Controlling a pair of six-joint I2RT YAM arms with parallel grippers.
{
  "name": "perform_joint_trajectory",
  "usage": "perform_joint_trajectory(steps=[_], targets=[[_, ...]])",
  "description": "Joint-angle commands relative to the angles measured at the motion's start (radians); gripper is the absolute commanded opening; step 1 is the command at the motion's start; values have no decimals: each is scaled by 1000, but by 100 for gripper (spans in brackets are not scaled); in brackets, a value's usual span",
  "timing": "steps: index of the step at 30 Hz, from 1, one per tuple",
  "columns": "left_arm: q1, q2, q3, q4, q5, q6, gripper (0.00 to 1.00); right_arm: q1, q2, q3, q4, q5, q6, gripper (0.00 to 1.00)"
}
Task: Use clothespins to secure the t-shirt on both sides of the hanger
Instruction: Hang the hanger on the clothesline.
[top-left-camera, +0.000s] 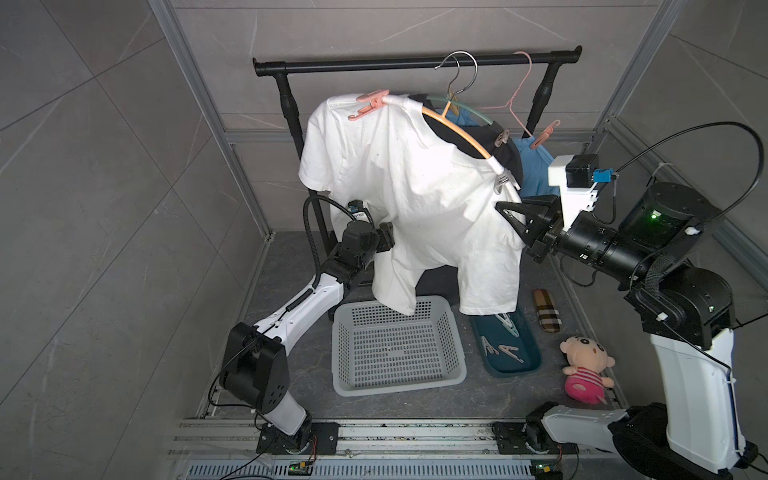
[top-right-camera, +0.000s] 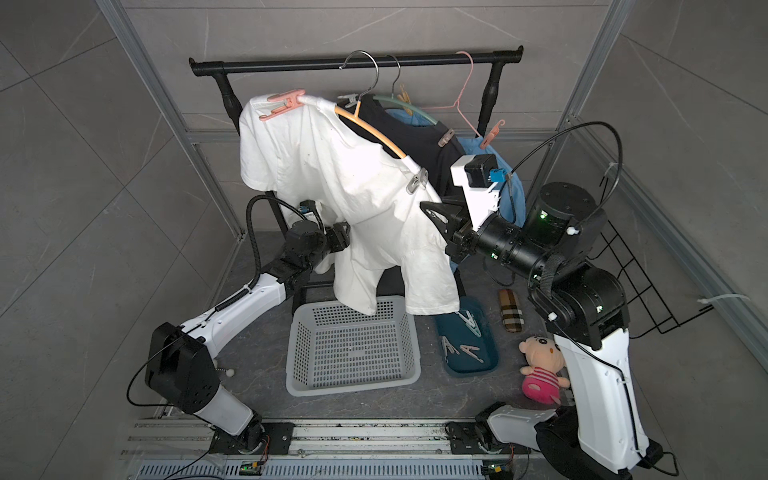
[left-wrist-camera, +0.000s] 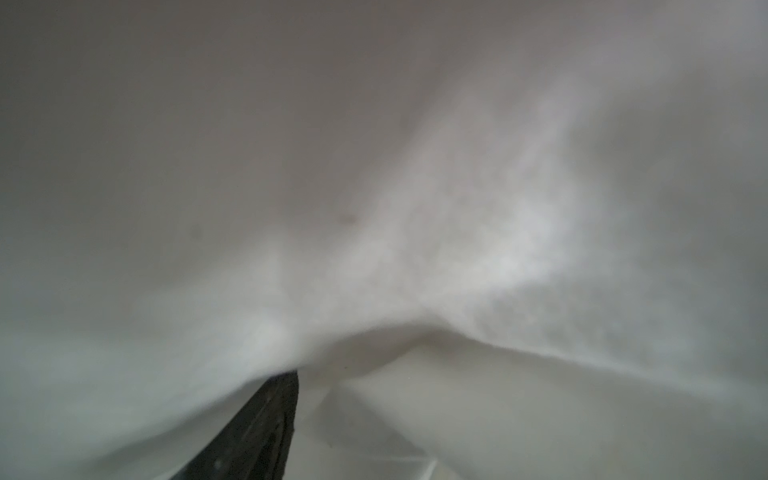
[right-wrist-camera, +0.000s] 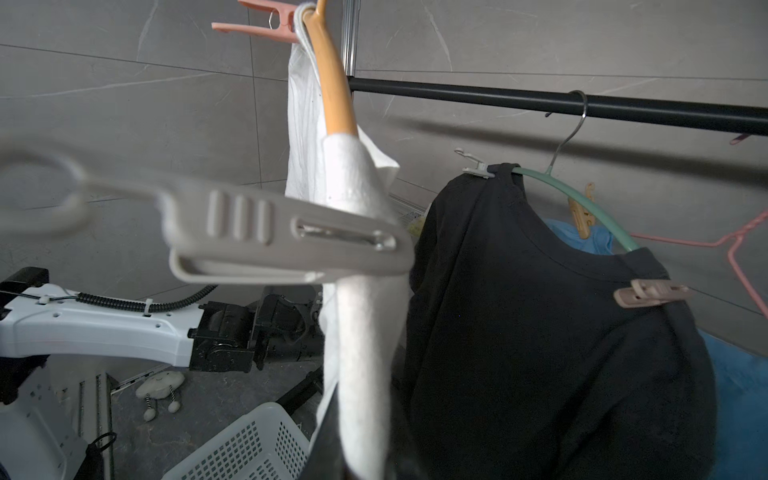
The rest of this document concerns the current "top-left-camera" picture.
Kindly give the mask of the light blue t-shirt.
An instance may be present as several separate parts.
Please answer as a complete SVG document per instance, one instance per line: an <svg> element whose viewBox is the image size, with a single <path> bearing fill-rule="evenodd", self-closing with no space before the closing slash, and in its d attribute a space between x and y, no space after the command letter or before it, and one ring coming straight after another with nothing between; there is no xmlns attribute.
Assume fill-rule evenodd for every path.
<svg viewBox="0 0 768 480"><path fill-rule="evenodd" d="M523 163L524 180L518 191L520 197L559 195L559 189L548 183L547 169L554 157L543 146L531 149L530 145L534 141L532 137L521 139L510 133L510 138L517 146Z"/></svg>

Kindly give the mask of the grey white clothespin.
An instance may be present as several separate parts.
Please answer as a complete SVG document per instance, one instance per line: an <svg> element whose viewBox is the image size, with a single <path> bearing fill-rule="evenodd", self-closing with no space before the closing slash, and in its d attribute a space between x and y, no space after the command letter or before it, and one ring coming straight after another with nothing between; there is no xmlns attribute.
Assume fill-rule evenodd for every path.
<svg viewBox="0 0 768 480"><path fill-rule="evenodd" d="M520 190L520 184L515 176L507 169L504 169L500 175L496 176L494 182L494 192L500 195L503 190Z"/></svg>

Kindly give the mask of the dark grey garment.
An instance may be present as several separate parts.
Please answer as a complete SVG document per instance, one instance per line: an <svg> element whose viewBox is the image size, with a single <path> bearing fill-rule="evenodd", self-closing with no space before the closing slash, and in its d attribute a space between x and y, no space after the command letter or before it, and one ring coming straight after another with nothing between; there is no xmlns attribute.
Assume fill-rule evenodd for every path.
<svg viewBox="0 0 768 480"><path fill-rule="evenodd" d="M506 129L461 103L452 104L449 107L446 119L461 128L488 151L514 178L517 184L516 189L521 189L524 180L523 163L519 150ZM482 159L478 150L464 137L432 117L425 116L425 121L441 140L455 145L470 157Z"/></svg>

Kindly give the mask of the white garment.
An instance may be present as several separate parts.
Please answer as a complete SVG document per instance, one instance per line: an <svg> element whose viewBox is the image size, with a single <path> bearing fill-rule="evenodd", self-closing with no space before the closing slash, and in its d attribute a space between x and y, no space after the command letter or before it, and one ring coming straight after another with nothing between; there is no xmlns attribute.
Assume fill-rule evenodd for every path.
<svg viewBox="0 0 768 480"><path fill-rule="evenodd" d="M518 193L495 191L492 166L442 140L418 101L390 95L356 120L361 107L347 94L316 108L299 178L341 204L361 200L375 222L392 224L393 247L374 257L374 297L411 315L423 273L448 265L458 270L463 314L515 311L524 243L495 205L518 202Z"/></svg>

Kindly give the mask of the pink wire hanger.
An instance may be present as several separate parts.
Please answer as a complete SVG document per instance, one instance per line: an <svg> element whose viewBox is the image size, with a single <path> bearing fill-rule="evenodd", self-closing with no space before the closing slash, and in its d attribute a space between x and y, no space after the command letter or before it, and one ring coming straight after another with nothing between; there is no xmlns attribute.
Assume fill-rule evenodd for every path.
<svg viewBox="0 0 768 480"><path fill-rule="evenodd" d="M511 97L506 101L505 104L503 104L503 105L495 105L495 106L479 107L479 110L480 111L505 110L507 113L509 113L513 117L513 119L517 122L517 124L522 128L523 133L526 134L528 137L532 137L533 133L530 131L530 129L526 126L526 124L515 113L515 111L514 111L514 102L515 102L515 99L516 99L517 95L519 94L520 90L525 85L526 80L528 79L528 77L531 74L532 66L533 66L533 60L532 60L531 55L528 52L523 51L523 50L515 51L514 54L515 55L522 55L527 60L528 67L527 67L527 71L526 71L525 75L522 77L522 79L520 80L520 82L517 85L516 89L512 93Z"/></svg>

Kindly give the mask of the yellow clothespin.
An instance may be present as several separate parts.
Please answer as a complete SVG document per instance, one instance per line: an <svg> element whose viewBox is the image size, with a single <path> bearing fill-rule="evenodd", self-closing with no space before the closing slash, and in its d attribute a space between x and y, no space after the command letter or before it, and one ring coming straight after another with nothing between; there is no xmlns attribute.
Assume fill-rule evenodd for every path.
<svg viewBox="0 0 768 480"><path fill-rule="evenodd" d="M447 108L450 110L450 112L451 112L451 113L452 113L454 116L456 116L456 117L459 117L459 116L460 116L460 108L459 108L459 107L458 107L458 106L455 104L455 101L454 101L454 100L450 100L450 101L448 102L448 104L446 105L446 107L447 107Z"/></svg>

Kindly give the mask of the salmon pink clothespin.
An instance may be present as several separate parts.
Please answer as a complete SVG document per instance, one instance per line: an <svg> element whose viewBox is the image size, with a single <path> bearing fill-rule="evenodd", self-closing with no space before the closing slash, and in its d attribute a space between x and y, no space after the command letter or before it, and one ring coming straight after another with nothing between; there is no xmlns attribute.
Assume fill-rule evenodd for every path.
<svg viewBox="0 0 768 480"><path fill-rule="evenodd" d="M386 98L390 94L389 90L381 89L368 94L360 95L356 101L362 105L356 113L348 116L349 121L357 121L370 115L387 105Z"/></svg>

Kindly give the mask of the green plastic hanger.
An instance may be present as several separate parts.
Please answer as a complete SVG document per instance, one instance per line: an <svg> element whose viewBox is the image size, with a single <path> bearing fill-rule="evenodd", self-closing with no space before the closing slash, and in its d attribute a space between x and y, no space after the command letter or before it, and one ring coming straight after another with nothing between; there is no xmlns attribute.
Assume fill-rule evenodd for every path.
<svg viewBox="0 0 768 480"><path fill-rule="evenodd" d="M465 85L464 87L460 88L457 91L454 91L452 89L452 85L458 79L461 73L461 61L459 60L460 56L465 56L470 60L473 68L472 78L467 85ZM484 126L484 125L492 125L493 121L487 115L481 113L479 110L473 107L470 107L469 105L462 103L458 100L458 96L461 93L469 90L477 79L479 65L476 58L467 51L457 50L448 54L440 62L440 64L435 67L435 70L442 68L449 60L453 60L455 62L456 74L454 75L453 79L448 83L448 86L446 87L446 93L444 95L442 96L427 95L426 96L427 102L431 104L432 108L435 111L439 112L447 120L453 122L454 124L460 127L462 126L478 127L478 126ZM450 110L446 107L446 105L450 100L454 100L455 104L460 108L459 117L454 116L450 112Z"/></svg>

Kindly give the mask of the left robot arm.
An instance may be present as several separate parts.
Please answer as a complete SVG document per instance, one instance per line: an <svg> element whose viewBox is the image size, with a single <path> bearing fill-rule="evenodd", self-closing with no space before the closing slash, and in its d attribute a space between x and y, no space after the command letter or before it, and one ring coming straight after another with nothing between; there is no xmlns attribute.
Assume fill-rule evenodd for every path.
<svg viewBox="0 0 768 480"><path fill-rule="evenodd" d="M347 220L341 240L321 261L309 227L308 207L326 203ZM288 356L298 340L360 284L377 253L394 246L392 225L377 224L362 200L339 203L327 196L309 196L302 207L314 274L304 289L274 313L251 325L240 322L227 338L223 364L213 386L220 386L263 419L270 436L289 452L314 443L311 415L289 392Z"/></svg>

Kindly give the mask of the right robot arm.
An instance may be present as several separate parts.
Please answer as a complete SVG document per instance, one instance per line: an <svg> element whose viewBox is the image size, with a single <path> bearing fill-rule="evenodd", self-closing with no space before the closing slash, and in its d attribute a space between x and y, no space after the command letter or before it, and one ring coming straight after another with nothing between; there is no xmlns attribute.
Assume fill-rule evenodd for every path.
<svg viewBox="0 0 768 480"><path fill-rule="evenodd" d="M693 188L650 182L617 228L592 212L615 173L594 154L556 158L554 195L498 202L534 260L571 258L615 279L656 352L665 399L617 410L554 402L528 415L534 449L579 444L618 454L652 479L728 479L760 453L739 425L731 361L738 327L730 285L688 260L724 211Z"/></svg>

